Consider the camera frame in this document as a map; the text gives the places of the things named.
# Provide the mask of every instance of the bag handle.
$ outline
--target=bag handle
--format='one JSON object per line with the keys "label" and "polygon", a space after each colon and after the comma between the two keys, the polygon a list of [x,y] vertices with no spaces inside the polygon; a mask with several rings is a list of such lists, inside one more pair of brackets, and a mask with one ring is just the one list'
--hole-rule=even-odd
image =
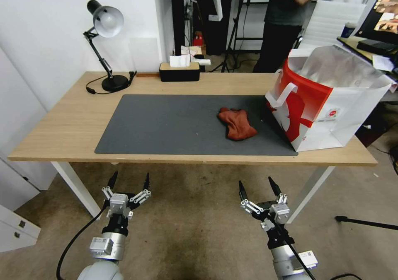
{"label": "bag handle", "polygon": [[284,90],[282,91],[281,95],[276,99],[272,93],[269,91],[265,94],[265,97],[267,98],[269,104],[273,107],[273,108],[277,108],[277,107],[281,107],[283,105],[283,103],[286,101],[288,95],[291,92],[297,92],[297,85],[295,85],[294,83],[289,83]]}

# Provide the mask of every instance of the desk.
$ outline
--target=desk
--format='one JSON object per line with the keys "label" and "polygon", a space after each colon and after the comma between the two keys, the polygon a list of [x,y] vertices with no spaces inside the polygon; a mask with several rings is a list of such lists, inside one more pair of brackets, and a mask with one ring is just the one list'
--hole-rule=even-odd
{"label": "desk", "polygon": [[337,37],[337,40],[342,43],[345,47],[349,48],[352,52],[363,57],[365,60],[372,62],[374,53],[367,52],[365,50],[357,49],[359,41],[366,40],[365,38],[351,36],[349,38]]}
{"label": "desk", "polygon": [[[205,163],[258,165],[317,165],[298,199],[289,206],[291,222],[335,166],[373,166],[377,161],[354,137],[345,147],[300,152],[298,156],[95,154],[117,104],[124,94],[226,94],[265,95],[276,74],[201,73],[198,82],[161,82],[159,77],[135,77],[131,86],[109,95],[92,95],[85,84],[102,76],[86,72],[47,113],[8,157],[14,161],[51,161],[91,215],[100,208],[68,162]],[[101,91],[100,83],[93,88]]]}

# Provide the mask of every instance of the table leg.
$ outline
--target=table leg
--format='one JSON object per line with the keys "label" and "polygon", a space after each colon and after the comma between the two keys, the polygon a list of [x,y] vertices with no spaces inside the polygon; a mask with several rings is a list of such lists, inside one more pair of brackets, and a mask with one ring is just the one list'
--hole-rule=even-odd
{"label": "table leg", "polygon": [[293,222],[294,218],[296,218],[307,202],[310,201],[311,197],[315,194],[323,182],[326,181],[334,168],[335,166],[325,166],[319,167],[315,170],[296,199],[289,204],[291,215],[289,220],[287,220],[287,223]]}
{"label": "table leg", "polygon": [[86,209],[94,217],[100,212],[98,204],[94,198],[88,192],[87,188],[83,185],[79,176],[73,170],[72,166],[68,162],[51,162],[64,181],[72,189],[74,194],[83,203]]}

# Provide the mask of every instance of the gray desk mat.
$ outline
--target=gray desk mat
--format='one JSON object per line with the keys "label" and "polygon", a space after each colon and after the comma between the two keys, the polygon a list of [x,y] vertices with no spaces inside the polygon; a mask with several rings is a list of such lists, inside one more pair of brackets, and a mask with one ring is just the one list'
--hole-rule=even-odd
{"label": "gray desk mat", "polygon": [[[95,153],[296,156],[264,96],[124,95]],[[244,109],[258,134],[226,137],[221,107]]]}

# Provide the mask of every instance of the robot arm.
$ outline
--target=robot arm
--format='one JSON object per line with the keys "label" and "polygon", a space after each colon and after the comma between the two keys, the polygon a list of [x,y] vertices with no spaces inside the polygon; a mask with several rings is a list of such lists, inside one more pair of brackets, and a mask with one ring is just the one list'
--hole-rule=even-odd
{"label": "robot arm", "polygon": [[308,268],[316,267],[318,261],[312,251],[296,253],[293,249],[294,240],[284,228],[290,216],[290,209],[286,203],[287,195],[281,193],[279,186],[270,177],[269,182],[276,199],[255,204],[249,201],[246,190],[239,181],[240,206],[261,222],[261,228],[268,235],[267,245],[274,257],[273,264],[278,279],[314,279]]}
{"label": "robot arm", "polygon": [[151,197],[151,191],[147,174],[140,193],[113,193],[116,177],[117,173],[112,176],[108,186],[102,188],[105,202],[109,202],[109,223],[102,229],[102,236],[93,237],[90,244],[91,255],[97,262],[84,268],[78,280],[123,280],[118,263],[123,259],[124,241],[129,233],[127,226],[133,217],[132,209],[147,201]]}

